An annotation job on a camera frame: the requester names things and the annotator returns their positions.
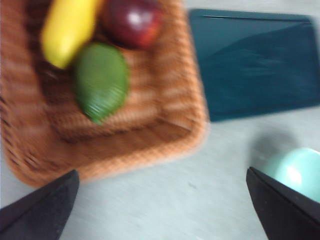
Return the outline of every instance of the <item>green avocado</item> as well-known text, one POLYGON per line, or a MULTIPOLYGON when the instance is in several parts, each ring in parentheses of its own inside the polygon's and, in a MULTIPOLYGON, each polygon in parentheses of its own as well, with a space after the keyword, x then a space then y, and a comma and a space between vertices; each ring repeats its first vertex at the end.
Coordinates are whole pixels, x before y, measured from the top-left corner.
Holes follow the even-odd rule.
POLYGON ((75 61, 74 90, 79 107, 94 123, 101 124, 120 108, 129 90, 129 69, 114 46, 94 42, 75 61))

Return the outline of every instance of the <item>yellow fruit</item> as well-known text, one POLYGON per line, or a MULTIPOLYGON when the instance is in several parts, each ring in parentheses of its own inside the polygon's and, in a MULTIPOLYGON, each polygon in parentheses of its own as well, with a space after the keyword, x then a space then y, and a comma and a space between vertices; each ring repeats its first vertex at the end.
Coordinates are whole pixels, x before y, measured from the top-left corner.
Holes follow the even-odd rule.
POLYGON ((41 32, 45 59, 65 69, 91 39, 102 0, 53 0, 41 32))

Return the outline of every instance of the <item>light blue bowl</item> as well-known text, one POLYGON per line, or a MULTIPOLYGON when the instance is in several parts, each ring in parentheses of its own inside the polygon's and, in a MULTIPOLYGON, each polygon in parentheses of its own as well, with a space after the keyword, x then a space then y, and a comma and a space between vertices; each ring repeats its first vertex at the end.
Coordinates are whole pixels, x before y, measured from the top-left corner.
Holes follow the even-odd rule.
POLYGON ((276 155, 259 170, 320 203, 320 152, 298 148, 276 155))

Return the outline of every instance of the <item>apple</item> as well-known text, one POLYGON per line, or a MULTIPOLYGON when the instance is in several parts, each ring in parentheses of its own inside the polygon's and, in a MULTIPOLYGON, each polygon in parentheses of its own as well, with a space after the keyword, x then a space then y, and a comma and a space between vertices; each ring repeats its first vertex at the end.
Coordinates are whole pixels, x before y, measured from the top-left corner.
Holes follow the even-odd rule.
POLYGON ((113 43, 147 49, 159 34, 163 11, 157 0, 106 0, 101 18, 113 43))

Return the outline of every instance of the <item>fake fruit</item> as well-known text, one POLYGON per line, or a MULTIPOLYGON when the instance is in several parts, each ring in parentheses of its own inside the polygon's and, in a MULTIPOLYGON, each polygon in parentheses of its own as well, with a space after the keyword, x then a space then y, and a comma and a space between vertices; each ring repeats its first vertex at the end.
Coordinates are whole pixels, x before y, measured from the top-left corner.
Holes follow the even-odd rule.
POLYGON ((82 111, 95 123, 121 107, 129 89, 128 66, 114 46, 91 43, 75 61, 74 88, 82 111))
POLYGON ((106 0, 101 16, 115 44, 146 49, 160 31, 163 11, 157 0, 106 0))
POLYGON ((41 32, 45 59, 65 69, 93 35, 101 0, 54 0, 41 32))

